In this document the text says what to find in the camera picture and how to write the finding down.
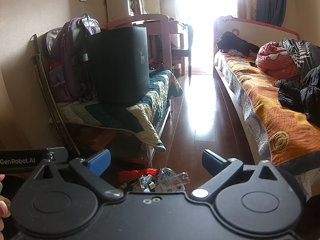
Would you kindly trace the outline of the person's left hand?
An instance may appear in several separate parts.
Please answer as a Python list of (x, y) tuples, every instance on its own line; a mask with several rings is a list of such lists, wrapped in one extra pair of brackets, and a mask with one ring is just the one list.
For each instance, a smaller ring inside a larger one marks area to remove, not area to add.
[(6, 205), (6, 203), (1, 200), (0, 201), (0, 215), (1, 215), (1, 218), (0, 218), (0, 221), (1, 221), (1, 228), (0, 228), (0, 236), (1, 236), (1, 239), (4, 239), (3, 238), (3, 234), (2, 234), (2, 231), (4, 229), (4, 223), (3, 223), (3, 219), (2, 218), (5, 218), (7, 215), (8, 215), (8, 207)]

